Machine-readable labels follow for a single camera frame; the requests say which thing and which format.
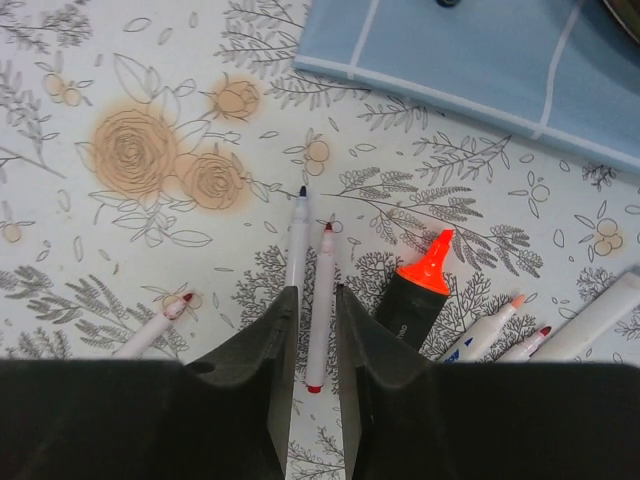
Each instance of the table surface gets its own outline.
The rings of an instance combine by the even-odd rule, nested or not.
[[[455,230],[430,358],[525,293],[495,357],[638,261],[638,176],[291,70],[308,9],[293,3],[0,2],[4,356],[107,356],[193,292],[145,356],[198,358],[279,291],[303,184],[312,247],[334,222],[338,279],[369,308],[399,262]],[[310,299],[288,476],[340,478],[334,337],[326,388],[300,383]],[[578,360],[636,364],[639,346],[636,311]]]

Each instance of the printed rose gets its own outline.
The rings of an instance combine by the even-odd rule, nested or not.
[[[109,117],[96,131],[94,144],[96,177],[130,198],[157,191],[176,158],[169,128],[138,110]]]
[[[176,161],[176,174],[185,193],[198,205],[212,210],[230,207],[244,186],[242,164],[233,154],[231,159],[215,153],[180,155]]]
[[[234,82],[225,85],[212,96],[214,107],[223,117],[244,119],[258,108],[260,94],[249,82]]]

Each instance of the marker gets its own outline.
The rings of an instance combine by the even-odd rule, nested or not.
[[[496,363],[523,363],[528,362],[531,355],[542,345],[547,335],[551,331],[551,327],[544,327],[535,332],[529,338],[524,339],[522,342],[514,345],[509,350],[504,352],[502,356],[496,360]]]
[[[452,238],[453,230],[443,230],[422,260],[398,268],[378,307],[378,322],[416,350],[449,297],[442,265]]]
[[[640,266],[625,273],[549,339],[532,362],[571,361],[640,304]]]
[[[320,254],[316,263],[316,281],[313,289],[311,332],[309,333],[309,353],[305,379],[310,393],[320,393],[327,373],[331,307],[333,305],[333,276],[335,273],[333,253],[333,228],[330,223],[327,223],[320,244]]]
[[[138,358],[142,355],[160,335],[167,331],[173,321],[182,315],[192,297],[192,293],[187,293],[145,323],[120,350],[113,353],[113,358]]]
[[[309,249],[309,201],[307,187],[300,187],[300,194],[296,199],[293,218],[289,226],[289,253],[287,256],[287,271],[284,277],[286,286],[298,287],[298,322],[302,316],[302,298],[304,294],[304,272],[307,265],[307,250]]]
[[[498,313],[476,321],[447,350],[440,363],[475,362],[480,360],[493,342],[500,336],[500,330],[524,303],[524,295],[518,295],[511,303],[503,306]]]

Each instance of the marker barrel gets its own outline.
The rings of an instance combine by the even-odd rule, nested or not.
[[[287,270],[285,286],[298,287],[298,317],[302,312],[304,295],[304,273],[307,265],[309,249],[309,208],[307,197],[298,197],[293,218],[289,227],[289,251],[287,253]]]
[[[438,361],[455,363],[481,360],[516,310],[511,304],[505,305],[495,315],[477,320]]]
[[[532,362],[573,360],[640,303],[640,267],[625,273],[531,357]]]
[[[376,318],[397,338],[420,350],[446,301],[447,295],[427,290],[394,273]]]
[[[319,393],[327,373],[331,310],[333,306],[333,232],[325,231],[316,264],[316,281],[311,310],[311,331],[305,383],[311,393]]]
[[[120,350],[113,353],[112,358],[138,358],[171,326],[171,320],[158,313],[145,323]]]
[[[526,338],[524,341],[512,346],[509,350],[504,352],[496,363],[525,363],[529,361],[531,355],[540,347],[544,342],[546,336],[538,330],[531,337]]]

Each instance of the white stripe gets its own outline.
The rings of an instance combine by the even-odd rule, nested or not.
[[[362,54],[362,49],[364,48],[365,43],[367,43],[367,37],[369,36],[373,19],[376,16],[376,10],[378,10],[378,3],[380,3],[380,0],[371,0],[371,4],[369,5],[367,17],[364,19],[364,24],[362,25],[358,42],[356,43],[356,47],[353,49],[353,54],[351,55],[349,69],[346,72],[349,80],[353,80],[354,69],[358,66],[360,54]]]
[[[564,47],[567,45],[569,35],[571,35],[571,30],[578,20],[580,9],[583,5],[584,0],[578,0],[576,5],[573,7],[571,15],[569,15],[567,23],[564,26],[564,30],[560,34],[558,44],[556,45],[556,49],[553,52],[553,57],[551,58],[551,64],[549,65],[549,74],[547,75],[547,96],[544,99],[544,109],[542,110],[542,118],[540,119],[540,125],[543,127],[547,126],[547,123],[549,123],[549,117],[551,116],[551,105],[553,103],[553,84],[556,80],[556,70],[558,70],[558,64],[560,63],[562,52],[564,51]],[[536,130],[533,135],[531,135],[531,138],[533,140],[537,140],[540,135],[542,135],[541,128]]]
[[[447,92],[441,92],[440,90],[435,90],[433,88],[425,87],[424,85],[420,85],[414,82],[409,82],[407,80],[402,80],[396,77],[392,77],[390,75],[385,75],[384,73],[374,72],[374,71],[367,70],[365,68],[360,68],[360,67],[349,67],[349,65],[345,65],[344,63],[333,62],[331,60],[324,60],[321,58],[307,57],[305,55],[297,55],[296,62],[299,65],[304,65],[304,64],[314,65],[316,67],[326,68],[328,70],[334,70],[334,71],[343,72],[343,73],[346,73],[349,70],[349,68],[352,68],[354,74],[360,75],[362,77],[370,78],[372,80],[378,80],[380,82],[384,82],[389,85],[394,85],[396,87],[410,90],[412,92],[428,95],[432,98],[442,100],[443,102],[448,102],[452,105],[462,107],[462,108],[467,108],[469,110],[473,110],[475,112],[481,113],[488,117],[495,118],[496,120],[502,120],[504,122],[518,125],[524,128],[529,128],[535,131],[540,130],[541,134],[543,135],[548,135],[551,138],[562,140],[564,142],[573,144],[577,147],[584,148],[585,150],[591,150],[601,155],[606,155],[608,157],[615,158],[616,160],[620,160],[621,162],[625,162],[633,165],[638,161],[640,161],[640,158],[629,155],[628,153],[620,152],[619,150],[614,150],[605,145],[600,145],[599,143],[595,143],[590,140],[585,140],[582,137],[578,137],[576,135],[563,132],[562,130],[550,128],[538,122],[533,122],[531,120],[527,120],[526,118],[518,117],[517,115],[513,115],[511,113],[498,110],[497,108],[488,107],[486,105],[473,102],[466,98],[458,97],[456,95],[452,95]]]

